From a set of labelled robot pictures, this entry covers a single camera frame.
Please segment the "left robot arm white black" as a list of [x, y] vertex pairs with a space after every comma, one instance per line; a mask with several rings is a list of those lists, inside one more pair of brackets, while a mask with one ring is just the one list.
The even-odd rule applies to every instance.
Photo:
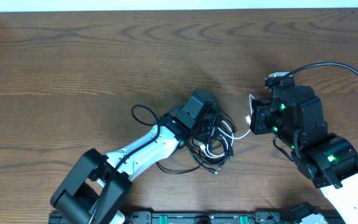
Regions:
[[120, 208], [133, 180], [218, 119], [215, 114], [196, 119], [165, 114], [147, 134], [122, 149], [86, 151], [52, 195], [51, 206], [68, 223], [124, 223]]

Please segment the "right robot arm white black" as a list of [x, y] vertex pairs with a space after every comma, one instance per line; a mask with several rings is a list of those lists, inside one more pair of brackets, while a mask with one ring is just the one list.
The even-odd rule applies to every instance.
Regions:
[[358, 153], [328, 131], [317, 96], [253, 99], [250, 128], [272, 133], [291, 149], [298, 171], [322, 191], [345, 223], [358, 223]]

